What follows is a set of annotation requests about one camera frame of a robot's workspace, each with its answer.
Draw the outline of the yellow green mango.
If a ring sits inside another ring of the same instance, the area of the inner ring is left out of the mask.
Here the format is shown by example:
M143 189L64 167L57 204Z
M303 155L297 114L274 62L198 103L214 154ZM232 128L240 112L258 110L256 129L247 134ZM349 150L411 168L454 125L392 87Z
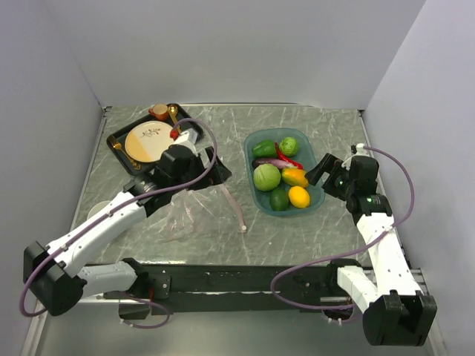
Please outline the yellow green mango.
M297 168L285 168L281 172L281 179L290 186L307 188L309 183L305 178L306 171Z

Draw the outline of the yellow lemon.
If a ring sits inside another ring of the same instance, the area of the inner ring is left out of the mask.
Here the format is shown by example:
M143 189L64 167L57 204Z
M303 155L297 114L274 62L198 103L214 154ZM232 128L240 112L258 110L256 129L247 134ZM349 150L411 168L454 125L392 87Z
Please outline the yellow lemon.
M308 191L301 186L293 186L289 189L288 197L290 203L299 209L308 208L311 198Z

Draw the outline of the dark green avocado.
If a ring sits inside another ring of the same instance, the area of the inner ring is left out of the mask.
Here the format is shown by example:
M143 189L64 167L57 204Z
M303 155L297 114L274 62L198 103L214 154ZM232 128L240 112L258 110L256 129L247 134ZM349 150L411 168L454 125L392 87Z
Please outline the dark green avocado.
M275 188L269 196L269 204L273 211L286 211L289 206L289 197L282 188Z

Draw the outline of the clear zip top bag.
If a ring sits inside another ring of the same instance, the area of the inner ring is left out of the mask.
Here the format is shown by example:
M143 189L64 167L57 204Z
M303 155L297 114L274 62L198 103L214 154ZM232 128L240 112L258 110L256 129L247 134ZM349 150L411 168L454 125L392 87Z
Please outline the clear zip top bag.
M238 234L247 237L251 222L245 217L246 181L244 157L224 158L232 176L223 184L199 191L182 191L162 211L156 225L167 240L191 239L200 235Z

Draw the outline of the large green cabbage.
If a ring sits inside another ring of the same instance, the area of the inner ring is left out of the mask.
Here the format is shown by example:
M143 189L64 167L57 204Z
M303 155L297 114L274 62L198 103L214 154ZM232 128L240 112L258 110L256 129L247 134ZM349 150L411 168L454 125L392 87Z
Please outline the large green cabbage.
M281 172L270 163L259 165L253 173L253 183L259 191L271 191L281 182Z

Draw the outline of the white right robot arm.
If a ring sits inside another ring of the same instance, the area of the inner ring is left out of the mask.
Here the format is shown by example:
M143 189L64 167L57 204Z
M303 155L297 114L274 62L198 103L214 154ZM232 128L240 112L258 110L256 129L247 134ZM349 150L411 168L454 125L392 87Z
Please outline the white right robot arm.
M424 294L411 274L397 234L395 219L385 195L378 193L379 163L364 151L344 163L332 154L306 174L316 184L345 202L370 257L374 280L359 266L339 266L325 278L333 295L347 292L363 314L364 335L372 346L423 346L437 305Z

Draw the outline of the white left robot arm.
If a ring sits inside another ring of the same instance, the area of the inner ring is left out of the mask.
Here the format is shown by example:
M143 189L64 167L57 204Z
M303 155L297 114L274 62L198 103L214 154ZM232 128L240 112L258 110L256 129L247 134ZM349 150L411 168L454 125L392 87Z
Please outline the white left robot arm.
M132 177L92 218L47 246L34 242L24 250L25 291L31 291L53 316L92 294L123 291L133 298L148 294L154 284L132 258L91 268L87 264L122 232L168 205L174 194L219 185L231 175L213 147L199 154L186 145L170 146L153 168Z

